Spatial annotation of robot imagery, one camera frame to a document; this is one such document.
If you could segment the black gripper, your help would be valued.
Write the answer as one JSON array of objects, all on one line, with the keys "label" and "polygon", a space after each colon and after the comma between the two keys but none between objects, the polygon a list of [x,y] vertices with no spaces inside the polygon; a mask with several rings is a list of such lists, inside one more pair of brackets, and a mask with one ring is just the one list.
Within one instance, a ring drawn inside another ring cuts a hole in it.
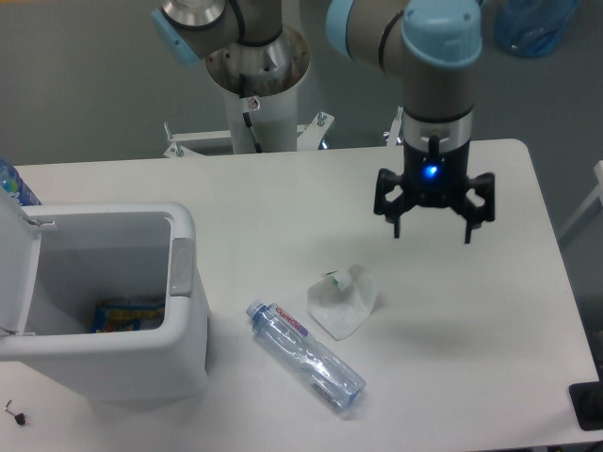
[{"label": "black gripper", "polygon": [[[384,216],[394,226],[394,237],[400,236],[400,218],[415,206],[451,208],[465,220],[464,242],[471,242],[472,232],[483,222],[496,218],[496,176],[485,172],[467,177],[470,142],[436,157],[404,144],[404,171],[398,175],[390,169],[378,172],[373,212]],[[387,195],[401,190],[392,201]]]}]

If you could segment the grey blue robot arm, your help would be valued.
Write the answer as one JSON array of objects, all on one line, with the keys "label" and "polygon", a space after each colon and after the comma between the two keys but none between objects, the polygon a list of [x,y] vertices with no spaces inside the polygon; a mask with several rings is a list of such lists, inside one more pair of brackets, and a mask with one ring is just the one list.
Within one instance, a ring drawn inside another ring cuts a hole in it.
[{"label": "grey blue robot arm", "polygon": [[[298,149],[296,91],[310,56],[280,2],[164,1],[152,21],[180,63],[203,63],[225,93],[236,153]],[[342,55],[403,85],[403,171],[379,171],[374,213],[399,226],[417,206],[451,209],[468,232],[493,221],[494,175],[467,173],[479,3],[333,1],[326,33]]]}]

